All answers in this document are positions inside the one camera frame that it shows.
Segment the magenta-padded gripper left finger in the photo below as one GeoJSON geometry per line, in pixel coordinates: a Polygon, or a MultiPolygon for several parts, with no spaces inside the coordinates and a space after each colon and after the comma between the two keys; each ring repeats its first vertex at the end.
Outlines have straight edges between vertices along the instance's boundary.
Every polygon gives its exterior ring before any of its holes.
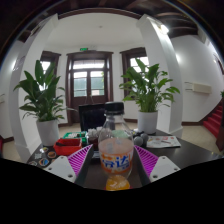
{"type": "Polygon", "coordinates": [[[69,156],[59,156],[45,171],[82,186],[93,154],[93,145],[88,145],[69,156]]]}

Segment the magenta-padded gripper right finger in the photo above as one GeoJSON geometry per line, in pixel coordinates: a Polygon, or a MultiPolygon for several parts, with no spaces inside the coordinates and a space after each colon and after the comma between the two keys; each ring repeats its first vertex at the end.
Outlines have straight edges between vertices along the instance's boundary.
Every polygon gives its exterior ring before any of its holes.
{"type": "Polygon", "coordinates": [[[148,150],[135,146],[138,171],[142,185],[155,182],[180,170],[168,157],[157,157],[148,150]]]}

